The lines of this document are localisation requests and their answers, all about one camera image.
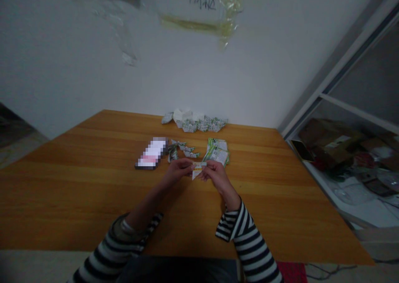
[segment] red cloth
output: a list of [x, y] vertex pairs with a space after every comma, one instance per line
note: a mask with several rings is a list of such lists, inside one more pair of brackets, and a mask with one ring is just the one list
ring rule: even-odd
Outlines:
[[308, 283], [303, 263], [277, 262], [285, 283]]

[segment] floor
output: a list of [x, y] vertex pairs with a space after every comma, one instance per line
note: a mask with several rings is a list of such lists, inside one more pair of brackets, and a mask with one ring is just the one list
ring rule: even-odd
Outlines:
[[[0, 169], [24, 157], [45, 142], [47, 139], [43, 135], [33, 132], [16, 143], [0, 149]], [[399, 257], [399, 244], [363, 246], [373, 258], [384, 260]], [[0, 251], [0, 278], [5, 283], [65, 282], [88, 255], [89, 252], [3, 250]], [[326, 264], [317, 264], [317, 266], [328, 271], [337, 267]], [[306, 266], [306, 273], [317, 278], [324, 278], [327, 275], [311, 265]], [[319, 282], [319, 280], [308, 278], [308, 282]], [[325, 282], [399, 282], [399, 265], [359, 266], [355, 269], [342, 270]]]

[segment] black and white striped shirt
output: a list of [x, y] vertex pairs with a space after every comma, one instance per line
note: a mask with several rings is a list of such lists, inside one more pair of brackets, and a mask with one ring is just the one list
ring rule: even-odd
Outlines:
[[[68, 283], [116, 281], [131, 257], [142, 253], [149, 235], [163, 215], [156, 214], [140, 237], [122, 230], [125, 217], [126, 214], [113, 222], [104, 240], [75, 271]], [[277, 264], [243, 202], [239, 210], [223, 214], [216, 236], [227, 242], [234, 241], [248, 282], [283, 282]]]
[[222, 215], [217, 237], [233, 240], [248, 282], [283, 282], [283, 277], [254, 220], [241, 201], [236, 211]]

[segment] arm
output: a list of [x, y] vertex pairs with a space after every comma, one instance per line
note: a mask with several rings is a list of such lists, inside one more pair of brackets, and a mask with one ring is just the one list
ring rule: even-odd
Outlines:
[[171, 187], [191, 172], [188, 158], [172, 161], [161, 182], [130, 213], [113, 222], [104, 240], [68, 282], [116, 281], [129, 259], [142, 253], [147, 238], [161, 221], [163, 215], [155, 213], [158, 205]]
[[205, 181], [212, 179], [226, 203], [226, 211], [219, 221], [215, 235], [227, 242], [233, 240], [247, 281], [283, 282], [283, 277], [265, 240], [231, 185], [223, 165], [208, 161], [199, 178]]

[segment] phone screen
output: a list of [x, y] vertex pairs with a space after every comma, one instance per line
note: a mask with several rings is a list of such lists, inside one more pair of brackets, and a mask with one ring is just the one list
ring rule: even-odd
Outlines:
[[167, 138], [153, 138], [135, 164], [136, 169], [154, 170], [167, 152]]
[[305, 144], [301, 141], [291, 140], [292, 146], [294, 146], [298, 155], [303, 159], [310, 162], [314, 162], [315, 159], [313, 155], [307, 150]]

